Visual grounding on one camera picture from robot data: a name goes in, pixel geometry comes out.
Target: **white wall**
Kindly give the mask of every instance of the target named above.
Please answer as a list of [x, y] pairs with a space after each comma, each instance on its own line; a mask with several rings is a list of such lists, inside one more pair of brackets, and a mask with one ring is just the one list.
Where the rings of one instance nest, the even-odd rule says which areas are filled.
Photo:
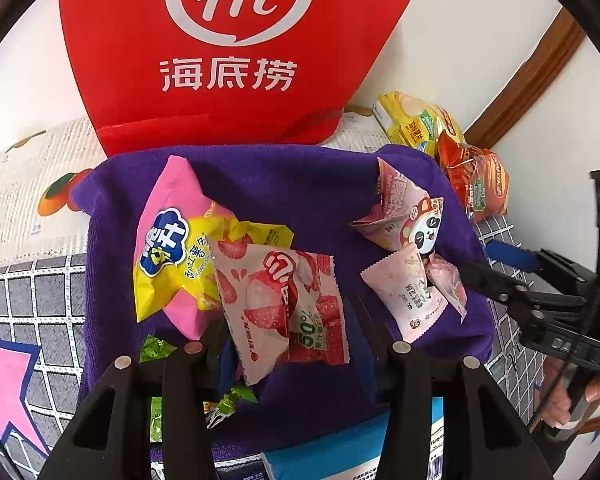
[[[589, 39], [494, 150], [509, 171], [516, 240], [595, 270], [596, 205], [588, 173], [600, 169], [600, 54]], [[586, 470], [600, 447], [600, 437], [591, 439], [578, 437], [558, 480], [576, 480]]]
[[[534, 49], [555, 0], [412, 0], [354, 101], [409, 92], [467, 127]], [[0, 152], [85, 113], [68, 62], [58, 0], [38, 0], [0, 45]]]
[[533, 52], [557, 0], [411, 0], [353, 97], [401, 90], [446, 108], [467, 129]]

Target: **metal screw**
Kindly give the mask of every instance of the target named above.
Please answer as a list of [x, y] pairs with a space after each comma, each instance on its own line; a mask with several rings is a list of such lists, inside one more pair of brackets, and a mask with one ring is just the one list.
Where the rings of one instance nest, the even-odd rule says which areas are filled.
[[202, 343], [200, 341], [189, 341], [186, 345], [184, 345], [184, 351], [187, 354], [199, 354], [202, 352]]
[[125, 368], [129, 368], [129, 365], [131, 364], [131, 357], [128, 355], [121, 355], [114, 361], [113, 364], [118, 370], [124, 370]]
[[471, 370], [476, 370], [480, 368], [480, 361], [478, 361], [478, 359], [472, 355], [468, 355], [467, 357], [462, 359], [462, 362], [464, 363], [464, 366], [470, 368]]
[[392, 346], [398, 354], [408, 354], [411, 352], [411, 345], [406, 341], [396, 341]]

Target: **human hand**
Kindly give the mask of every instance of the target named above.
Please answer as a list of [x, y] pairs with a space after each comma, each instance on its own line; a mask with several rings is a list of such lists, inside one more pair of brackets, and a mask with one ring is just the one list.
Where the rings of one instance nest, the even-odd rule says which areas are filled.
[[[544, 381], [542, 382], [542, 391], [540, 393], [541, 399], [543, 398], [546, 389], [554, 382], [562, 364], [563, 361], [557, 357], [547, 357], [544, 360], [544, 364], [542, 364]], [[600, 376], [594, 378], [587, 385], [585, 398], [589, 403], [600, 400]], [[556, 386], [547, 406], [542, 410], [541, 418], [552, 428], [555, 428], [558, 423], [567, 424], [571, 418], [571, 414], [569, 413], [570, 407], [571, 399], [567, 393], [567, 388], [564, 386], [564, 380], [562, 380], [560, 384]]]

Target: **barcode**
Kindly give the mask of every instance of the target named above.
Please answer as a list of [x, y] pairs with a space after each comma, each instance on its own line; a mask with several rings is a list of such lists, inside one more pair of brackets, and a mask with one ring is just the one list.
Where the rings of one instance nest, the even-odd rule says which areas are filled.
[[442, 477], [442, 458], [443, 455], [440, 455], [435, 457], [431, 462], [429, 462], [427, 480], [436, 480], [436, 478]]

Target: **pink star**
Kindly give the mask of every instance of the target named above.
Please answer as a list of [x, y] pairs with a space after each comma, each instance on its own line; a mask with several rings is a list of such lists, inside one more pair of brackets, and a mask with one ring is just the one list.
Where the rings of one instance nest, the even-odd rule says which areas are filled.
[[49, 450], [24, 404], [27, 387], [40, 347], [0, 339], [0, 439], [6, 442], [11, 429], [47, 455]]

